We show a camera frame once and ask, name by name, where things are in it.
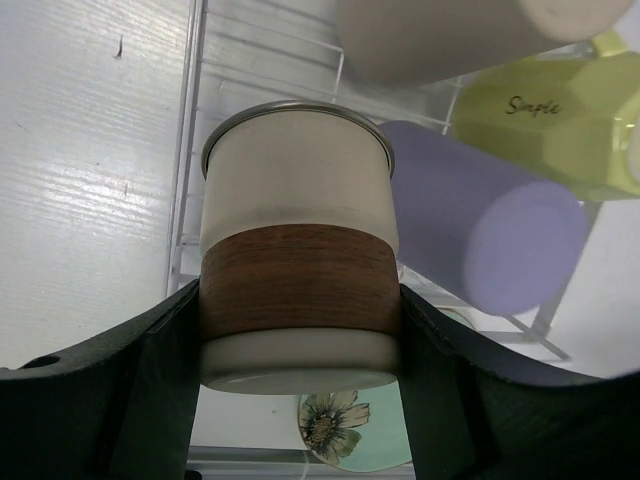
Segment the green floral plate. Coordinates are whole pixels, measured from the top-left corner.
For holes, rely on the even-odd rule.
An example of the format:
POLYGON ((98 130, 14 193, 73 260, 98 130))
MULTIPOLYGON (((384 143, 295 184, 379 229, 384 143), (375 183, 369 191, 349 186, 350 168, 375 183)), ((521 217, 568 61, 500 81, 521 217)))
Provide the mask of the green floral plate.
POLYGON ((299 398, 298 430, 321 462, 371 473, 412 461, 399 385, 299 398))

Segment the small metal-lined beige cup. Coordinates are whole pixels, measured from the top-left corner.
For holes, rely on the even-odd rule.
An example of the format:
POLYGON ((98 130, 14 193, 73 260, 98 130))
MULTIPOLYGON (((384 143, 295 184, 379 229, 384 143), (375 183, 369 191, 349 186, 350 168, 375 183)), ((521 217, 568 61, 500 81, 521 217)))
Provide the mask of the small metal-lined beige cup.
POLYGON ((202 151, 204 386, 300 395, 376 388, 399 368, 394 153, 347 108, 279 101, 202 151))

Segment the pale yellow mug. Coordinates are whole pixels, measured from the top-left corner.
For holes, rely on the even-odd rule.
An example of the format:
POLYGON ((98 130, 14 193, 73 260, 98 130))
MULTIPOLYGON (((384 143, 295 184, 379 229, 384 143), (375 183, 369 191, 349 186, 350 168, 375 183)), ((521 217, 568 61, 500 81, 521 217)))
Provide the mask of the pale yellow mug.
POLYGON ((480 72, 455 103, 453 136, 582 200, 638 197, 639 54, 615 30, 591 47, 480 72))

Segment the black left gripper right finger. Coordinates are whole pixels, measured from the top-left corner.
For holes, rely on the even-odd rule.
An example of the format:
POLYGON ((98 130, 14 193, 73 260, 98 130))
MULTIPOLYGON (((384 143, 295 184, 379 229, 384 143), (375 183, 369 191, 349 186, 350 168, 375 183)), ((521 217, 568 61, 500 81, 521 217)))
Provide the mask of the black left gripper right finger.
POLYGON ((639 376, 516 353, 407 287, 399 387, 419 479, 635 479, 639 376))

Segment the brown paper-like cup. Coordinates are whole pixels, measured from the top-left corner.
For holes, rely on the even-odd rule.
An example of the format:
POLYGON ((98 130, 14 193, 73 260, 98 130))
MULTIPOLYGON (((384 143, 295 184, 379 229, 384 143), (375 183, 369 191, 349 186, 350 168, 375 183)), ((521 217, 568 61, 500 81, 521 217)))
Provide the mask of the brown paper-like cup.
POLYGON ((423 85, 588 40, 613 27, 628 0, 339 1, 346 60, 387 87, 423 85))

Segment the lavender plastic cup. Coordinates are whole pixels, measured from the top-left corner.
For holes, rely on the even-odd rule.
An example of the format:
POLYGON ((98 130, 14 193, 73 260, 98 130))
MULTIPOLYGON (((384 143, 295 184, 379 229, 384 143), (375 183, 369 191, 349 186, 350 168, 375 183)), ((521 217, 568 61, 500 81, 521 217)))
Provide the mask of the lavender plastic cup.
POLYGON ((379 127, 395 155, 400 263, 489 315, 530 310, 566 284, 587 238, 572 192, 416 123, 379 127))

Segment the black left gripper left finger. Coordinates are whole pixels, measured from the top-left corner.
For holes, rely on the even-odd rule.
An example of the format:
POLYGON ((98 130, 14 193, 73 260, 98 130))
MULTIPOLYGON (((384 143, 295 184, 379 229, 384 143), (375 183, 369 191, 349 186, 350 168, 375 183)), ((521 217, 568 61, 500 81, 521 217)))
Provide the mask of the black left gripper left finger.
POLYGON ((1 371, 4 479, 182 479, 199 392, 199 283, 1 371))

